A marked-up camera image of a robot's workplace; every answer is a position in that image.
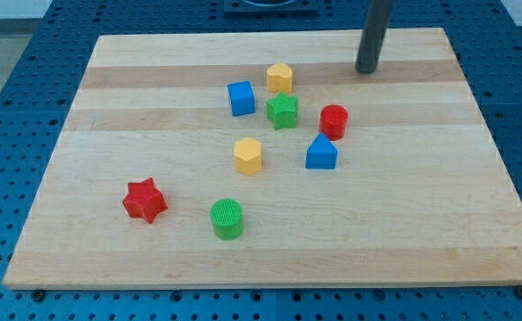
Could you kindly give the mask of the grey cylindrical robot arm rod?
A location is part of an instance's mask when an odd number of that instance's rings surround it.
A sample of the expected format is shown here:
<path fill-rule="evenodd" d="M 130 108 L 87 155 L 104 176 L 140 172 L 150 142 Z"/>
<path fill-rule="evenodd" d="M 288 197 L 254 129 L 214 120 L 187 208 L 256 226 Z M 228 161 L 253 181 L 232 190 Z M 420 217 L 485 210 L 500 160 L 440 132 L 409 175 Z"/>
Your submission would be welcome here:
<path fill-rule="evenodd" d="M 371 74 L 377 69 L 394 0 L 370 0 L 362 30 L 355 69 Z"/>

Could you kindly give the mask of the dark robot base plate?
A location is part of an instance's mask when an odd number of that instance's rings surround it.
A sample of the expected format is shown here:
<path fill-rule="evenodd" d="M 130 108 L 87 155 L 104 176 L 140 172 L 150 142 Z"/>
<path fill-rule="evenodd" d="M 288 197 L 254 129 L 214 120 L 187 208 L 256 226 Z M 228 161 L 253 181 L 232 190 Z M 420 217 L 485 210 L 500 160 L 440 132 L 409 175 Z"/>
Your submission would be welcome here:
<path fill-rule="evenodd" d="M 289 13 L 319 10 L 319 0 L 222 0 L 226 14 Z"/>

